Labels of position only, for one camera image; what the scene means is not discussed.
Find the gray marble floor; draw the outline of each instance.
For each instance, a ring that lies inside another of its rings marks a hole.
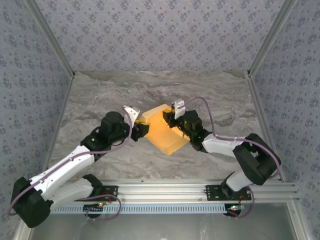
[[[77,72],[49,165],[69,154],[109,111],[122,113],[123,105],[131,105],[145,112],[195,96],[209,102],[218,134],[261,135],[241,72]],[[207,109],[200,100],[187,109],[196,110],[203,125],[211,129]],[[238,169],[236,159],[197,152],[190,144],[166,156],[143,138],[138,142],[131,140],[122,151],[106,154],[75,178],[91,173],[99,179],[224,179]]]

